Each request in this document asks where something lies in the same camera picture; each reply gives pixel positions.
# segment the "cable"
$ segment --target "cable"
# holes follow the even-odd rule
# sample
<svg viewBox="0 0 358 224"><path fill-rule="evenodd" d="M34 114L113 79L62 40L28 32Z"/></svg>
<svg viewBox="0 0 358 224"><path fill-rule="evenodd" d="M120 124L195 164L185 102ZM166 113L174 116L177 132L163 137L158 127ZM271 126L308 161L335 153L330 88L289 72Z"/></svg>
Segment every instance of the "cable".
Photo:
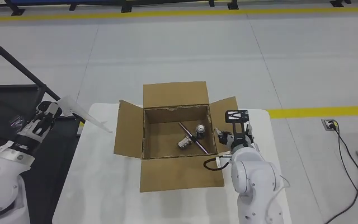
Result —
<svg viewBox="0 0 358 224"><path fill-rule="evenodd" d="M346 174L347 174L349 180L351 181L353 187L356 189L356 196L355 196L353 202L352 202L346 209L344 209L342 212L340 212L340 213L336 214L335 216L333 216L332 218L330 218L330 219L329 219L327 222L325 222L324 224L329 224L329 223L332 222L335 218L337 218L337 217L340 216L341 214L347 212L351 207L353 207L353 205L356 203L357 198L358 198L358 189L357 189L356 185L353 183L352 178L351 178L351 176L349 175L349 173L348 173L348 171L347 171L347 169L346 169L346 165L345 165L345 162L344 162L343 157L342 157L341 142L340 142L340 141L342 141L343 144L345 145L346 150L347 150L347 153L348 153L349 157L351 158L351 160L353 161L353 163L356 165L357 169L358 169L358 165L357 165L357 163L355 162L355 160L353 159L351 153L349 152L349 149L348 149L348 147L347 147L347 144L345 143L345 141L343 141L343 139L342 139L342 137L341 137L340 125L338 124L338 122L337 122L336 120L333 120L332 122L333 122L333 124L329 125L329 127L330 127L330 128L333 128L333 129L336 131L337 135L338 135L338 149L339 149L339 151L340 151L341 161L342 161L342 163L343 163L343 167L344 167L344 169L345 169L345 172L346 172Z"/></svg>
<svg viewBox="0 0 358 224"><path fill-rule="evenodd" d="M283 176L280 175L280 177L281 177L282 179L286 180L286 182L289 184L289 185L287 186L287 188L290 188L290 187L291 187L290 182L289 182L286 178L284 178Z"/></svg>
<svg viewBox="0 0 358 224"><path fill-rule="evenodd" d="M288 186L283 186L282 188L280 188L280 190L274 195L272 196L272 198L269 200L268 204L267 204L267 207L266 207L266 212L265 212L265 221L266 223L268 224L271 224L272 222L270 220L268 220L269 218L269 210L270 210L270 207L273 203L273 201L277 198L277 196L280 194L280 192L283 190L283 189L286 189L286 188L290 188L291 187L291 184L290 182L284 178L283 176L280 175L280 177L284 180L286 180L286 182L289 184Z"/></svg>
<svg viewBox="0 0 358 224"><path fill-rule="evenodd" d="M220 167L220 168L210 168L208 167L206 164L208 164L209 162L213 162L216 160L216 157L215 158L210 158L208 160L206 160L203 165L205 168L207 168L208 170L211 170L211 171L219 171L219 170L223 170L225 167L227 167L229 165L229 162L227 162L224 166Z"/></svg>

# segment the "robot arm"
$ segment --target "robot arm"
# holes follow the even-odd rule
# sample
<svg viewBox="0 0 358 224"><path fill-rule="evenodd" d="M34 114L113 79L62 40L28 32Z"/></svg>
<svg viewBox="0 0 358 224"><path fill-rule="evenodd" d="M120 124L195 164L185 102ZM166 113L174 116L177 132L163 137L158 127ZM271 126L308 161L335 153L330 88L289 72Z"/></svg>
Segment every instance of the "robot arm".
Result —
<svg viewBox="0 0 358 224"><path fill-rule="evenodd" d="M282 189L280 173L274 164L265 161L261 156L253 142L250 124L247 124L244 131L244 123L249 122L248 111L227 111L225 120L233 124L233 133L220 131L218 128L215 130L219 142L230 150L230 154L221 157L229 159L233 186L239 193L239 223L283 224L282 210L276 201L276 196ZM236 132L237 124L241 126L242 132Z"/></svg>
<svg viewBox="0 0 358 224"><path fill-rule="evenodd" d="M0 223L29 223L25 186L20 173L30 169L34 154L62 113L54 102L43 101L33 119L17 133L15 141L0 150Z"/></svg>

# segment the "gray floor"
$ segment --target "gray floor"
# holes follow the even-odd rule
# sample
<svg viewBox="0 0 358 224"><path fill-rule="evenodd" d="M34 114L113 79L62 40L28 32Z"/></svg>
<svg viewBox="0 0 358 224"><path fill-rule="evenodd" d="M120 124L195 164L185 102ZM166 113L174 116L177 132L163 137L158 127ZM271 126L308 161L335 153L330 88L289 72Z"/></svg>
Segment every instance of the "gray floor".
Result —
<svg viewBox="0 0 358 224"><path fill-rule="evenodd" d="M1 45L58 95L143 102L145 83L206 81L241 108L358 104L358 16L260 15L0 23ZM0 84L31 83L0 59ZM351 151L357 117L336 118ZM320 118L273 119L294 224L323 223L354 198L337 136ZM358 181L358 171L348 165ZM353 224L358 206L332 223Z"/></svg>

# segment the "small can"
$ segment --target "small can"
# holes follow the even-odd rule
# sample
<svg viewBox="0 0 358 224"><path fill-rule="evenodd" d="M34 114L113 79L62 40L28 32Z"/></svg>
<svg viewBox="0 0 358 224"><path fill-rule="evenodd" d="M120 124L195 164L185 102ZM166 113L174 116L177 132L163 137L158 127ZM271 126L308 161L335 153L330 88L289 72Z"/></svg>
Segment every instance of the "small can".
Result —
<svg viewBox="0 0 358 224"><path fill-rule="evenodd" d="M198 126L196 126L195 129L195 137L196 139L203 139L204 138L204 132L205 132L205 126L202 124L199 124Z"/></svg>
<svg viewBox="0 0 358 224"><path fill-rule="evenodd" d="M178 146L179 148L181 148L182 150L184 148L186 148L188 145L190 145L192 143L192 140L190 139L189 136L185 136L183 140L181 140L180 142L178 142Z"/></svg>

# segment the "open cardboard box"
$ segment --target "open cardboard box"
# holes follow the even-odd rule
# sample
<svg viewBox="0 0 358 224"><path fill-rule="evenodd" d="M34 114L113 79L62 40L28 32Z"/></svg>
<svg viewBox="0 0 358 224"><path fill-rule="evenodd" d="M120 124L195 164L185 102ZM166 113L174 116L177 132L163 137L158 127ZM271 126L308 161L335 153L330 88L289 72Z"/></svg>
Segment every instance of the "open cardboard box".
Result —
<svg viewBox="0 0 358 224"><path fill-rule="evenodd" d="M225 112L237 110L235 97L209 103L206 82L159 83L143 86L143 108L120 100L114 153L142 159L140 192L224 186L221 171L203 167L204 161L226 152L214 132L232 130ZM195 133L206 127L199 140L209 154L196 144L181 150L185 136L178 122Z"/></svg>

